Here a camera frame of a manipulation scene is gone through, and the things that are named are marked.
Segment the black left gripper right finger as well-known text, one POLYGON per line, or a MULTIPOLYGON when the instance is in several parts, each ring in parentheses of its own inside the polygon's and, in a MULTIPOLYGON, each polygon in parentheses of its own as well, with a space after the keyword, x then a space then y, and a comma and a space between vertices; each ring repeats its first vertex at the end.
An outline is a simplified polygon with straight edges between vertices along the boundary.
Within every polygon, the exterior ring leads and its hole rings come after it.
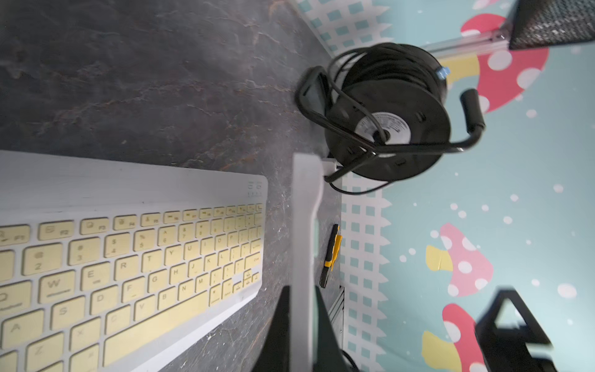
POLYGON ((315 286, 314 371, 339 372, 348 370, 347 360, 339 348, 322 294, 319 288, 315 286))

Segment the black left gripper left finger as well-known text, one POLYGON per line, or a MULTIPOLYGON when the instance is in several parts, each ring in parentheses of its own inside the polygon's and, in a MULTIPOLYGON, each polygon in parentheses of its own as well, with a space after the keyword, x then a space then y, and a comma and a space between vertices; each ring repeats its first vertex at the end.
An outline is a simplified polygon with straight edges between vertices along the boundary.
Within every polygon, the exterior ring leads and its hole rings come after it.
POLYGON ((290 368, 290 291, 283 287, 263 349, 252 372, 287 372, 290 368))

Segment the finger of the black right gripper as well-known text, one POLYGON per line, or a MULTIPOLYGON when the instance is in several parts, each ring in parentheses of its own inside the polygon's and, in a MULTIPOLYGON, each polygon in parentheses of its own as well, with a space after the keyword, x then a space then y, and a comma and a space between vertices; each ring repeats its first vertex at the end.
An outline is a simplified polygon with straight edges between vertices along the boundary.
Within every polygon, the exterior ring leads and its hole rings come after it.
POLYGON ((528 345, 552 345, 545 331, 533 316, 516 290, 501 289, 495 295, 486 312, 475 325, 477 343, 489 371, 524 372, 556 371, 553 360, 545 356, 532 356, 528 345), (497 317, 505 302, 511 302, 518 310, 523 325, 515 328, 500 328, 497 317))

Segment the yellow key keyboard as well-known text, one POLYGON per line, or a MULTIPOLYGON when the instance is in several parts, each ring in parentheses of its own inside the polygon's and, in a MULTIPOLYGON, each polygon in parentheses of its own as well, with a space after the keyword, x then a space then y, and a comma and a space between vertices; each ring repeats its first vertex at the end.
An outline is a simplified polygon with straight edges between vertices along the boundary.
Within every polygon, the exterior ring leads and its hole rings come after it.
POLYGON ((1 153, 1 369, 158 371, 253 300, 261 175, 1 153))

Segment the green key keyboard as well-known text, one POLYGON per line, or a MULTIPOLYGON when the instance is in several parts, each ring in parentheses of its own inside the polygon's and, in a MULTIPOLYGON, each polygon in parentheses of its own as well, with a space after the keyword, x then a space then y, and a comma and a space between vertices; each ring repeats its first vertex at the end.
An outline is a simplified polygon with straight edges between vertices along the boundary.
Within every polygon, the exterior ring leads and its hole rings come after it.
POLYGON ((293 156, 291 184, 291 271, 289 370, 313 371, 318 305, 315 293, 315 219, 323 194, 322 161, 293 156))

